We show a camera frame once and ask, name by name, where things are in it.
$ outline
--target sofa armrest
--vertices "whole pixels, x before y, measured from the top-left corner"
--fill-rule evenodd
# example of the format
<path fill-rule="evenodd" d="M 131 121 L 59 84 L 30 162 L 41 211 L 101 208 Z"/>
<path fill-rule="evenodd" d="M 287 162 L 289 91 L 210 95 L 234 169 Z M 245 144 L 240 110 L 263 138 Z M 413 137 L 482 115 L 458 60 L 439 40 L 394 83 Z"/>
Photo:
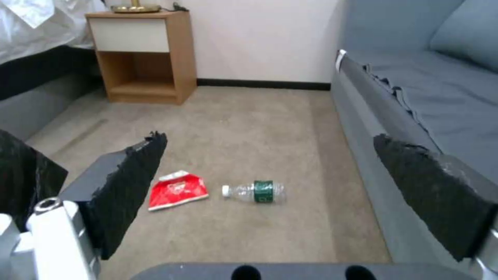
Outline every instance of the sofa armrest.
<path fill-rule="evenodd" d="M 463 0 L 345 0 L 339 48 L 412 51 L 428 47 Z"/>

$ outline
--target nightstand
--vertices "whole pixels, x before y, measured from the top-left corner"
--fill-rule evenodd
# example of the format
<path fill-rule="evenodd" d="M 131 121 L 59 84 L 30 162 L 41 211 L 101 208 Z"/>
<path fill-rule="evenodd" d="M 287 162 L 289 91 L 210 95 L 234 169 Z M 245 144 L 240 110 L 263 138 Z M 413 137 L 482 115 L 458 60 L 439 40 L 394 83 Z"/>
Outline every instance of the nightstand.
<path fill-rule="evenodd" d="M 197 88 L 188 12 L 86 17 L 110 101 L 180 105 Z"/>

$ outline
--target white wall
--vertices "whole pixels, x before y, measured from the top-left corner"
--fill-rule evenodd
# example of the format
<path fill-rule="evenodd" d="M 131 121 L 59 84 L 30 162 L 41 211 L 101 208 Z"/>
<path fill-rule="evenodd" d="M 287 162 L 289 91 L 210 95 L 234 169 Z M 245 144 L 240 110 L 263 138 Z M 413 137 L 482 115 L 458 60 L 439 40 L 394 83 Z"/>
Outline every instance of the white wall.
<path fill-rule="evenodd" d="M 191 12 L 199 78 L 329 83 L 338 1 L 178 2 Z M 173 1 L 141 2 L 172 7 Z"/>

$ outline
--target white bottle cap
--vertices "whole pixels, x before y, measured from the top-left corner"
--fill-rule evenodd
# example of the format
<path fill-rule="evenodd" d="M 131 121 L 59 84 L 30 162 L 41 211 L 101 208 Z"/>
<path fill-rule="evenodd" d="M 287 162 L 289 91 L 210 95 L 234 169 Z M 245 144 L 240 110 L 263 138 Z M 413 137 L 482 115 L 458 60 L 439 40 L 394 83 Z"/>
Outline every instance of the white bottle cap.
<path fill-rule="evenodd" d="M 221 187 L 221 193 L 223 194 L 223 197 L 230 197 L 230 187 L 228 185 L 224 185 Z"/>

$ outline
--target gray pillow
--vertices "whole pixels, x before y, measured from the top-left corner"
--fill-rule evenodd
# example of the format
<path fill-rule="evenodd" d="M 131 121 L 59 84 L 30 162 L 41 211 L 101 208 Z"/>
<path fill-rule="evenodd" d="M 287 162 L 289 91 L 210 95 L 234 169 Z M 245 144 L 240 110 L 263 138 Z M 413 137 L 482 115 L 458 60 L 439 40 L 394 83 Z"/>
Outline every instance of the gray pillow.
<path fill-rule="evenodd" d="M 466 0 L 439 27 L 430 48 L 498 72 L 498 0 Z"/>

